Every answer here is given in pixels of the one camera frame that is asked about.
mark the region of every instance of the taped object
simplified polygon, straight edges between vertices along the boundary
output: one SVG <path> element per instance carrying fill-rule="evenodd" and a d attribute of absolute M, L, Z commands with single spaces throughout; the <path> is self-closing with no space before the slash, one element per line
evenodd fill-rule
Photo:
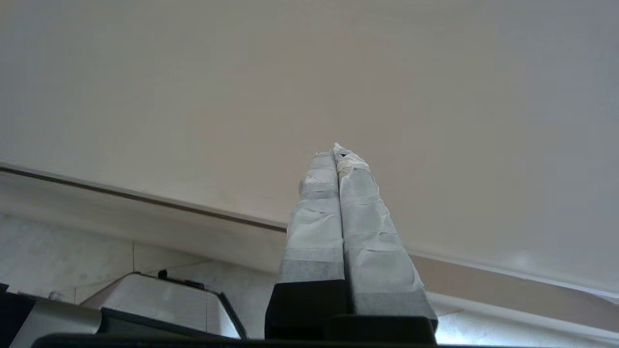
<path fill-rule="evenodd" d="M 397 234 L 368 164 L 339 144 L 344 262 L 353 312 L 374 316 L 424 316 L 436 321 L 419 274 Z"/>
<path fill-rule="evenodd" d="M 278 283 L 344 279 L 342 218 L 333 152 L 312 160 L 290 214 Z"/>

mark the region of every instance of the paper wrapping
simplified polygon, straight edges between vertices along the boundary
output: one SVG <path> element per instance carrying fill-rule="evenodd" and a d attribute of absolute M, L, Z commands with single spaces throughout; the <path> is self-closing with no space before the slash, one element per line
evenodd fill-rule
<path fill-rule="evenodd" d="M 315 156 L 290 214 L 278 283 L 344 279 L 342 218 L 333 152 Z"/>
<path fill-rule="evenodd" d="M 346 277 L 358 315 L 436 319 L 370 167 L 335 144 Z"/>

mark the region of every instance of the white ceiling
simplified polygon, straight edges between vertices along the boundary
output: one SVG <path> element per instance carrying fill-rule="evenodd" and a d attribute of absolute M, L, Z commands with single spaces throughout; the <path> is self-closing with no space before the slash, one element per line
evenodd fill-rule
<path fill-rule="evenodd" d="M 617 297 L 618 10 L 16 1 L 0 162 L 285 224 L 339 141 L 411 253 Z"/>

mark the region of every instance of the black plastic part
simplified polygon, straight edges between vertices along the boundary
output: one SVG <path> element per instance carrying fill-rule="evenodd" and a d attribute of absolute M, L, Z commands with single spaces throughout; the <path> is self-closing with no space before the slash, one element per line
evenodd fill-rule
<path fill-rule="evenodd" d="M 186 279 L 169 278 L 168 277 L 168 270 L 167 269 L 162 269 L 161 271 L 159 271 L 157 273 L 157 278 L 159 278 L 159 279 L 161 279 L 163 281 L 167 281 L 167 282 L 182 284 L 182 285 L 189 286 L 189 287 L 194 287 L 194 288 L 200 289 L 200 290 L 206 290 L 204 288 L 204 284 L 199 283 L 199 282 L 188 281 Z"/>
<path fill-rule="evenodd" d="M 424 316 L 336 316 L 325 326 L 324 339 L 436 345 L 434 327 Z"/>
<path fill-rule="evenodd" d="M 276 284 L 264 320 L 267 339 L 323 339 L 324 326 L 348 314 L 344 280 Z"/>
<path fill-rule="evenodd" d="M 39 338 L 32 348 L 435 348 L 424 344 L 322 341 L 235 341 L 205 339 L 153 339 L 149 337 L 53 334 Z"/>
<path fill-rule="evenodd" d="M 36 300 L 6 292 L 0 294 L 0 348 L 9 347 L 22 328 Z"/>
<path fill-rule="evenodd" d="M 214 292 L 213 294 L 216 294 L 217 297 L 219 297 L 219 300 L 221 301 L 224 309 L 226 309 L 226 312 L 228 312 L 228 315 L 230 316 L 230 319 L 232 320 L 232 323 L 234 324 L 234 327 L 236 331 L 238 332 L 238 336 L 241 339 L 248 339 L 247 331 L 245 331 L 245 327 L 243 326 L 243 324 L 241 323 L 241 320 L 236 315 L 236 312 L 234 311 L 234 308 L 232 308 L 232 305 L 230 304 L 230 301 L 228 301 L 228 298 L 226 297 L 226 295 L 223 292 L 219 292 L 219 293 Z"/>
<path fill-rule="evenodd" d="M 153 320 L 122 311 L 101 309 L 101 326 L 97 334 L 112 334 L 124 337 L 195 337 L 221 338 L 184 326 Z"/>

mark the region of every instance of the tiled wall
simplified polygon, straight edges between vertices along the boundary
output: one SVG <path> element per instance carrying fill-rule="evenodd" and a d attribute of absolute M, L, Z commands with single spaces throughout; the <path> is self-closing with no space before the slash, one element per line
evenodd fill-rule
<path fill-rule="evenodd" d="M 0 282 L 9 291 L 80 303 L 133 271 L 202 282 L 224 292 L 250 337 L 262 338 L 276 275 L 157 246 L 0 214 Z M 608 347 L 581 337 L 435 304 L 443 344 Z"/>

